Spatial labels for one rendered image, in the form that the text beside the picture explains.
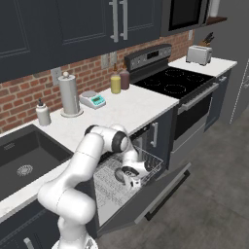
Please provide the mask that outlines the yellow bottle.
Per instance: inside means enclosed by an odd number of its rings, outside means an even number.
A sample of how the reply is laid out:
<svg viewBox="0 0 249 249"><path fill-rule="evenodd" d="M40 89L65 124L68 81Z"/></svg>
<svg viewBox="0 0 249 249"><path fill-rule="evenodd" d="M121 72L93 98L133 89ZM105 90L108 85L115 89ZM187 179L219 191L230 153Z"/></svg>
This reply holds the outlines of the yellow bottle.
<svg viewBox="0 0 249 249"><path fill-rule="evenodd" d="M118 73L117 64L114 64L114 70L111 76L111 92L114 94L121 92L121 76Z"/></svg>

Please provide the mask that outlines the grey fridge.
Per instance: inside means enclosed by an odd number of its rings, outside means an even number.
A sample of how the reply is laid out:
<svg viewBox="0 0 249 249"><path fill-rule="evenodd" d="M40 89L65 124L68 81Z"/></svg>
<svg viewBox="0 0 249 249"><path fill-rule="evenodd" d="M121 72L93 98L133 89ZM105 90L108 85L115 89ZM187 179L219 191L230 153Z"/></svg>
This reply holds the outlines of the grey fridge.
<svg viewBox="0 0 249 249"><path fill-rule="evenodd" d="M223 123L231 125L249 105L249 0L221 0L218 14L227 20L198 28L194 44L212 32L212 55L237 62L220 116Z"/></svg>

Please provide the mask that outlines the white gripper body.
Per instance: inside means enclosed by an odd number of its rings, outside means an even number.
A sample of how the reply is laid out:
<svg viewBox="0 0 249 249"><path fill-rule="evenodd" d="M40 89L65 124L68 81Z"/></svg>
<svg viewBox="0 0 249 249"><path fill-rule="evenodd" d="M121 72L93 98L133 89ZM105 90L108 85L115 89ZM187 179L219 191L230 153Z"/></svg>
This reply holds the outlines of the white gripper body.
<svg viewBox="0 0 249 249"><path fill-rule="evenodd" d="M128 186L133 189L140 189L141 188L141 180L138 178L132 178L130 177L128 179Z"/></svg>

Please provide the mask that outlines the white jar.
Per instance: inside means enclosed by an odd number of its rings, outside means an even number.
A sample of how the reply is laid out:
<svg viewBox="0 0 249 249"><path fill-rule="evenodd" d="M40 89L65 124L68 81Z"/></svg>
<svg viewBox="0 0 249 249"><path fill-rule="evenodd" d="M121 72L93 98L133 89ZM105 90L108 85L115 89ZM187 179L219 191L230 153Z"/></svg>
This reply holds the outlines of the white jar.
<svg viewBox="0 0 249 249"><path fill-rule="evenodd" d="M210 4L209 16L215 18L218 15L221 0L212 0Z"/></svg>

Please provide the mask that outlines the black sink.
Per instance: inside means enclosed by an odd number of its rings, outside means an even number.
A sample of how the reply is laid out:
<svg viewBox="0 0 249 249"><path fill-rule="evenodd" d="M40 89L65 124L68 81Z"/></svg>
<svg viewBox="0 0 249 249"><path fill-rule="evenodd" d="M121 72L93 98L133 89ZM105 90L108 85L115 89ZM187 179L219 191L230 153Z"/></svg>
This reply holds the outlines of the black sink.
<svg viewBox="0 0 249 249"><path fill-rule="evenodd" d="M69 149L34 124L0 137L0 201L72 156Z"/></svg>

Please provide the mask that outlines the grey double wall outlet plate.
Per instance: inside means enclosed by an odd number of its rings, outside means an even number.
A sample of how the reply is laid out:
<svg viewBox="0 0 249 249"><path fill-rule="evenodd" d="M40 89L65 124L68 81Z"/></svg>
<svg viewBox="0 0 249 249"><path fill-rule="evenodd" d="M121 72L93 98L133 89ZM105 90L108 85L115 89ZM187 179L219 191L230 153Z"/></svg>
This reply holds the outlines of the grey double wall outlet plate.
<svg viewBox="0 0 249 249"><path fill-rule="evenodd" d="M117 53L116 52L103 54L101 56L101 68L102 69L113 67L116 62L117 62Z"/></svg>

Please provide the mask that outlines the grey paper towel holder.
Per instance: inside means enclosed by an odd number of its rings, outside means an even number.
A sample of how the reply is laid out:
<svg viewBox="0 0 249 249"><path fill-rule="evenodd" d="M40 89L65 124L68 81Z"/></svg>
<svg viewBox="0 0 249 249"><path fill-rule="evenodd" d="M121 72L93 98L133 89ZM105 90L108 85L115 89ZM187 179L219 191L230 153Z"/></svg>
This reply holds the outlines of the grey paper towel holder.
<svg viewBox="0 0 249 249"><path fill-rule="evenodd" d="M76 77L64 72L58 80L63 106L60 114L65 118L75 118L82 115L84 110L80 107Z"/></svg>

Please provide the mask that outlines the grey kitchen scale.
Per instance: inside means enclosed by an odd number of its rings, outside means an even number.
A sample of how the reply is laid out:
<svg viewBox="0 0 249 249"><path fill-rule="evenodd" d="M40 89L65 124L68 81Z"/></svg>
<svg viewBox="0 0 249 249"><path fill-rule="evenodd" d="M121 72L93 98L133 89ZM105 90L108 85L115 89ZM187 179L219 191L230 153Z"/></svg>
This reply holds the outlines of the grey kitchen scale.
<svg viewBox="0 0 249 249"><path fill-rule="evenodd" d="M80 102L94 110L106 104L105 99L94 90L87 90L80 94Z"/></svg>

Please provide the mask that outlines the white soap dispenser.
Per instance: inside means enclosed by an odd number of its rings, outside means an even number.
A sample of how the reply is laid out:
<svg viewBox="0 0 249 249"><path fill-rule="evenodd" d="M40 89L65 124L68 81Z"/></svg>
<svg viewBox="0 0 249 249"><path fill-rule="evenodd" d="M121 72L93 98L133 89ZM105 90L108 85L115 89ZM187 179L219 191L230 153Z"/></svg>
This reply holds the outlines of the white soap dispenser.
<svg viewBox="0 0 249 249"><path fill-rule="evenodd" d="M50 112L48 106L42 101L42 99L38 100L38 104L36 106L36 113L39 121L39 125L46 126L49 125L51 121Z"/></svg>

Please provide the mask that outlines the dark cabinet beside stove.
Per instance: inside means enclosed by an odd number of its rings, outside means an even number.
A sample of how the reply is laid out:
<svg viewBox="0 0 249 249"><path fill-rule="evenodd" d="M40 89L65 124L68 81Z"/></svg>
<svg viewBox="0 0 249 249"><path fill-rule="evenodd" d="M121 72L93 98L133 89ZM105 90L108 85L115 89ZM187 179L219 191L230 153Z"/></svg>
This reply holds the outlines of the dark cabinet beside stove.
<svg viewBox="0 0 249 249"><path fill-rule="evenodd" d="M210 126L215 124L220 117L227 86L230 79L230 74L231 70L228 70L216 79L216 83L219 86L212 94L212 101L210 104L209 115L207 117L204 130L207 130Z"/></svg>

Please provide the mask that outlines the dark dishwasher door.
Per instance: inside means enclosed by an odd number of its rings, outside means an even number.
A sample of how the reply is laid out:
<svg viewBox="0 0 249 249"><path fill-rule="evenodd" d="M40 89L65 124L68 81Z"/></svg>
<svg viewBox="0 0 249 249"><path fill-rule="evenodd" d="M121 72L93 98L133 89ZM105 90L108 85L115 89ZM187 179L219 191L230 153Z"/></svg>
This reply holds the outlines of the dark dishwasher door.
<svg viewBox="0 0 249 249"><path fill-rule="evenodd" d="M116 212L97 231L97 236L138 224L148 212L153 212L160 202L184 177L192 164L188 162L173 172L144 187L120 211Z"/></svg>

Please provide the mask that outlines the steel microwave oven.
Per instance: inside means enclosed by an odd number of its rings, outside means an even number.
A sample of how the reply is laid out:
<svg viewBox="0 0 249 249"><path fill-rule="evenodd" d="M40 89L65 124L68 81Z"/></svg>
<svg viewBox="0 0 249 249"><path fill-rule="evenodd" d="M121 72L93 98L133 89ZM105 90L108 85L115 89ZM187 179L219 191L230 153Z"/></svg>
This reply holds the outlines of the steel microwave oven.
<svg viewBox="0 0 249 249"><path fill-rule="evenodd" d="M160 36L201 27L207 22L210 0L162 0Z"/></svg>

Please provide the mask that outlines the black and steel stove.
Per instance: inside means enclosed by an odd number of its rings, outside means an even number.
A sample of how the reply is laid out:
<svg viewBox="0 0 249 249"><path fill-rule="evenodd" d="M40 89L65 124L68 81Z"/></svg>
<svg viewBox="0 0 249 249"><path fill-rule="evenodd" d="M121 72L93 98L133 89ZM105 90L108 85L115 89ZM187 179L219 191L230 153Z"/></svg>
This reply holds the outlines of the black and steel stove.
<svg viewBox="0 0 249 249"><path fill-rule="evenodd" d="M178 115L178 109L216 82L212 76L169 67L170 56L171 45L161 44L131 53L124 61L132 84L179 101L173 120L173 143L168 163L168 169L172 170L201 140L216 89L188 111Z"/></svg>

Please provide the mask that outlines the brown bottle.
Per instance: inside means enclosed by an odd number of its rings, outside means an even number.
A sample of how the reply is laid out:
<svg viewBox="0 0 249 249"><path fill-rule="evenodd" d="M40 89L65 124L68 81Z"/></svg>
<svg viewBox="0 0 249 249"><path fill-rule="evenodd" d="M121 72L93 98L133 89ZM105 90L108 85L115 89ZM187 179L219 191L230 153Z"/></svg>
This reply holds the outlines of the brown bottle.
<svg viewBox="0 0 249 249"><path fill-rule="evenodd" d="M123 66L122 71L120 72L121 77L121 89L129 89L129 72L126 67Z"/></svg>

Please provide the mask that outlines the wooden wall shelf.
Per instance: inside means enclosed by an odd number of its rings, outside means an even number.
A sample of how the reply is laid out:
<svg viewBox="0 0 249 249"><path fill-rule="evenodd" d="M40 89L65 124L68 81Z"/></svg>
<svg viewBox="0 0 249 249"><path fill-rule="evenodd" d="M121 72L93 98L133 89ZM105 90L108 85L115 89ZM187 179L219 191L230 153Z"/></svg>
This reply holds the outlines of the wooden wall shelf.
<svg viewBox="0 0 249 249"><path fill-rule="evenodd" d="M207 19L206 25L211 25L211 24L215 24L218 22L222 22L222 21L226 21L228 18L224 18L224 17L209 17Z"/></svg>

